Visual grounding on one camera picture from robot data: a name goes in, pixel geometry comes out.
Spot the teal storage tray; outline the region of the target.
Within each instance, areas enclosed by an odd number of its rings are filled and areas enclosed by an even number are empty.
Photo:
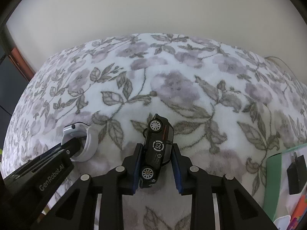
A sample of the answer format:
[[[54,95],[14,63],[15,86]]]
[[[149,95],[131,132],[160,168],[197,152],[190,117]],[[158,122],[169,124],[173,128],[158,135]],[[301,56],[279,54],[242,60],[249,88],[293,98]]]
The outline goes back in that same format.
[[[287,149],[270,156],[266,161],[266,189],[263,209],[274,221],[285,215],[292,215],[301,196],[305,192],[306,179],[298,193],[291,194],[287,170],[295,167],[295,157],[306,161],[306,144]]]

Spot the floral fleece blanket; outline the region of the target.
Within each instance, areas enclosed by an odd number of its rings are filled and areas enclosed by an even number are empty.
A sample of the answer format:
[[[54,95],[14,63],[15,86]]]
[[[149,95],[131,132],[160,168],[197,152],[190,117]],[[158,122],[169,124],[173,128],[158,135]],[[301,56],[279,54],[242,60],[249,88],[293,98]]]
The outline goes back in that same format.
[[[144,144],[155,114],[182,155],[219,177],[215,229],[276,229],[263,209],[266,161],[306,144],[306,85],[268,57],[163,33],[93,40],[43,64],[8,125],[2,178],[61,146],[75,122],[98,130],[98,148],[72,161],[36,220],[1,218],[1,229],[99,229],[100,178]],[[176,188],[170,156],[156,184],[122,196],[124,229],[190,229],[191,199]]]

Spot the black power adapter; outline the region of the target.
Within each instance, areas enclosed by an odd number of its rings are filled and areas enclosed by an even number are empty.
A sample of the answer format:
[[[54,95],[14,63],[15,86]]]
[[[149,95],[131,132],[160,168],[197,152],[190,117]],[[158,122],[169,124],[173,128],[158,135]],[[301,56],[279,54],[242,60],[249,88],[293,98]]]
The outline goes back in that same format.
[[[306,163],[304,155],[296,152],[291,156],[291,164],[287,169],[289,194],[299,194],[306,184]]]

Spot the orange blue toy block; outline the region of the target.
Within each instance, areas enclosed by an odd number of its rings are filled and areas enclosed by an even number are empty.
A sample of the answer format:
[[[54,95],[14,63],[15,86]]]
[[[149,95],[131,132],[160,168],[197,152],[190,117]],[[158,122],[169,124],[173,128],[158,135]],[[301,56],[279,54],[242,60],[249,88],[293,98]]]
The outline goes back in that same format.
[[[296,229],[305,214],[306,214],[306,195],[302,195],[291,216],[288,229]]]

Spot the dark cabinet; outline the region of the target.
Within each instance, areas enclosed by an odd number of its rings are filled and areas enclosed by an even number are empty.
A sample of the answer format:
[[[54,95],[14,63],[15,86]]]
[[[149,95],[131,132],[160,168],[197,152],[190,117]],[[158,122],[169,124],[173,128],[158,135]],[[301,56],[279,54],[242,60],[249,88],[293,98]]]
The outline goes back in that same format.
[[[17,62],[12,56],[15,44],[8,32],[7,27],[1,30],[1,149],[4,147],[4,140],[7,128],[28,79],[17,67]]]

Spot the black toy car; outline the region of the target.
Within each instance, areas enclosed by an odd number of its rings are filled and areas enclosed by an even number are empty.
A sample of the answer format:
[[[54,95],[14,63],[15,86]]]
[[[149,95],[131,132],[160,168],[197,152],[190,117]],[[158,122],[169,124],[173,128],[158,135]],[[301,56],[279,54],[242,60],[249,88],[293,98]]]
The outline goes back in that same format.
[[[161,169],[170,162],[174,129],[168,119],[155,114],[143,131],[145,141],[139,167],[140,188],[150,188],[158,181]]]

